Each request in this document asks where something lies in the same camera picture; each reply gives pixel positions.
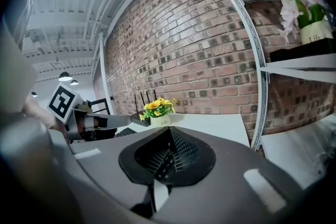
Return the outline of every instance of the ceiling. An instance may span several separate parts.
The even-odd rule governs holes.
[[[91,72],[98,33],[106,34],[125,0],[34,0],[23,54],[36,82]]]

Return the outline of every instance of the black mesh basket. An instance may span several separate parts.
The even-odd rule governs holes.
[[[126,147],[119,155],[127,176],[145,185],[154,178],[171,186],[195,184],[211,171],[215,159],[208,144],[175,127],[165,127]]]

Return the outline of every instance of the yellow flower bouquet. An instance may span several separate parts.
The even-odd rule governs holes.
[[[144,121],[147,118],[159,118],[170,113],[175,113],[173,106],[172,101],[158,98],[157,100],[144,106],[143,109],[145,109],[145,112],[143,115],[139,115],[140,120]]]

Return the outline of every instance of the ceiling light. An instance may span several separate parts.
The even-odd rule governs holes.
[[[68,81],[71,80],[72,76],[68,72],[62,72],[61,75],[59,75],[58,80],[59,81]]]
[[[77,80],[73,79],[71,82],[70,82],[70,85],[77,85],[79,84]]]

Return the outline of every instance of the potted plant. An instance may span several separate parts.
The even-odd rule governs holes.
[[[295,59],[334,52],[333,35],[327,21],[327,4],[324,0],[282,0],[281,16],[284,21],[280,34],[288,44],[288,35],[297,39],[298,30],[302,45],[293,49],[282,49],[270,54],[271,61]]]
[[[169,114],[175,113],[173,106],[172,101],[158,98],[144,106],[143,109],[145,112],[143,115],[139,115],[140,120],[144,121],[145,119],[150,118],[153,127],[169,126],[171,124]]]

